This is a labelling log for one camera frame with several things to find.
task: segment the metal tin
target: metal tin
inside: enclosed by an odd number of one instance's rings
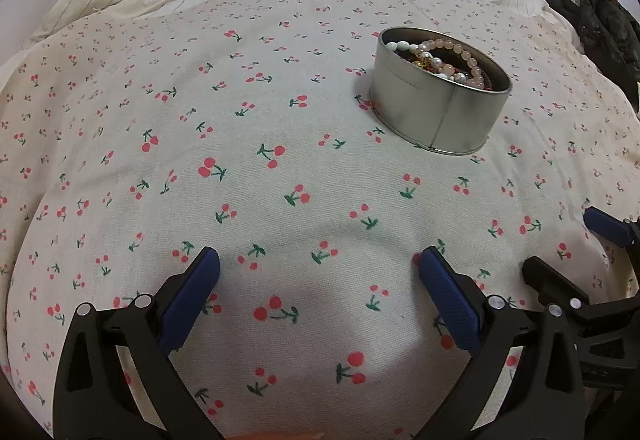
[[[460,43],[478,60],[494,91],[454,83],[421,70],[385,47],[388,42]],[[391,27],[378,37],[369,99],[382,122],[403,139],[447,155],[478,151],[511,92],[511,78],[489,56],[434,30]]]

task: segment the beaded bracelet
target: beaded bracelet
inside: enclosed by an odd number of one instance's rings
[[[408,61],[414,63],[424,71],[431,72],[438,77],[473,88],[479,88],[480,90],[491,90],[490,81],[488,80],[486,73],[478,66],[478,60],[474,58],[460,43],[454,43],[451,40],[438,38],[437,40],[422,42],[420,45],[402,41],[397,43],[388,42],[385,46],[392,52],[400,51],[402,53],[410,53]],[[442,58],[434,56],[431,53],[431,50],[436,49],[440,54],[442,54],[440,49],[444,49],[444,51],[452,50],[454,53],[453,56],[457,58],[457,61],[465,62],[468,67],[469,74],[463,72],[460,68],[456,68],[452,64],[445,63]]]

